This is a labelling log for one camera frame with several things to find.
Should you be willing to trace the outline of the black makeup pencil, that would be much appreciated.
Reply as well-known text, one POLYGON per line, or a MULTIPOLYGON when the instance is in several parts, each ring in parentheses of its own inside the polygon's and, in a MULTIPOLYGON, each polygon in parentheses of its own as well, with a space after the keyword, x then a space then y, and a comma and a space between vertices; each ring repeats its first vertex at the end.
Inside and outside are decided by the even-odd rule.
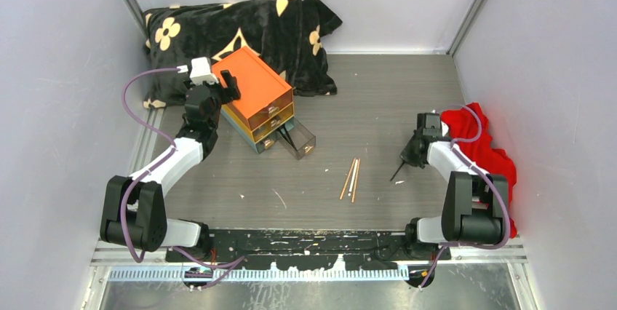
POLYGON ((398 168, 395 170, 394 174, 390 177, 389 181, 393 181, 395 179, 395 177, 397 176, 397 174, 399 173, 399 171, 404 167, 405 162, 401 162, 400 165, 398 166, 398 168))

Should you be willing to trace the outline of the orange drawer organizer box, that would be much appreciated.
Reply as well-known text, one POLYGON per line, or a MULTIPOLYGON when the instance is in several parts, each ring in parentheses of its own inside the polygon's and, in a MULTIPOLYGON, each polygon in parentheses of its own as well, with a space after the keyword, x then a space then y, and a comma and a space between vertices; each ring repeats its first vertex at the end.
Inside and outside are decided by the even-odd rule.
POLYGON ((222 116, 261 154, 276 142, 276 129, 295 115, 292 87, 255 52, 243 47, 216 62, 217 77, 228 71, 236 78, 240 99, 225 104, 222 116))

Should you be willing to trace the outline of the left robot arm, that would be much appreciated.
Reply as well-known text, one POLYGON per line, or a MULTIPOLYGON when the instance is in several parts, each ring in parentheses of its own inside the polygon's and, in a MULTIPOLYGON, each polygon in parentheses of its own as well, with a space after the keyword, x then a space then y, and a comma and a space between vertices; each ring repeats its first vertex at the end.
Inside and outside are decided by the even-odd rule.
POLYGON ((218 140, 221 108, 240 99, 235 76, 228 70, 180 66, 190 73, 183 125, 170 146, 143 169, 128 176, 113 176, 107 183, 100 224, 100 238, 128 247, 136 261, 137 250, 160 247, 203 261, 212 252, 209 228, 204 223, 167 217, 164 198, 193 167, 203 162, 218 140))

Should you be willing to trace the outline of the clear bottom drawer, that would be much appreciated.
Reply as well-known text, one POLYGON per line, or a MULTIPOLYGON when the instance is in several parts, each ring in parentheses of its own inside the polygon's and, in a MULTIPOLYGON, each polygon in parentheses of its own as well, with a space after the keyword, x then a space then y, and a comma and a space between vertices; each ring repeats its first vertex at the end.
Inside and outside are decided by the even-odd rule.
POLYGON ((279 127, 275 131, 276 139, 282 143, 282 145, 295 159, 301 160, 302 158, 308 156, 316 148, 316 136, 295 117, 290 118, 283 125, 289 131, 289 134, 298 150, 293 151, 291 146, 283 140, 281 135, 277 132, 279 127))

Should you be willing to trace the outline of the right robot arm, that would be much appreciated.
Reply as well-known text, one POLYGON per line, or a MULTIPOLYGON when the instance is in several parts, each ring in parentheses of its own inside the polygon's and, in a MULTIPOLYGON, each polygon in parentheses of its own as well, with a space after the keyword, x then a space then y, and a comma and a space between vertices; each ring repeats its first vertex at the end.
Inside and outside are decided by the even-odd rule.
POLYGON ((449 138, 438 113, 420 113, 411 139, 400 154, 403 164, 433 167, 447 182, 440 215, 414 218, 405 228, 404 249, 420 260, 432 246, 499 248, 509 238, 509 183, 467 157, 449 138))

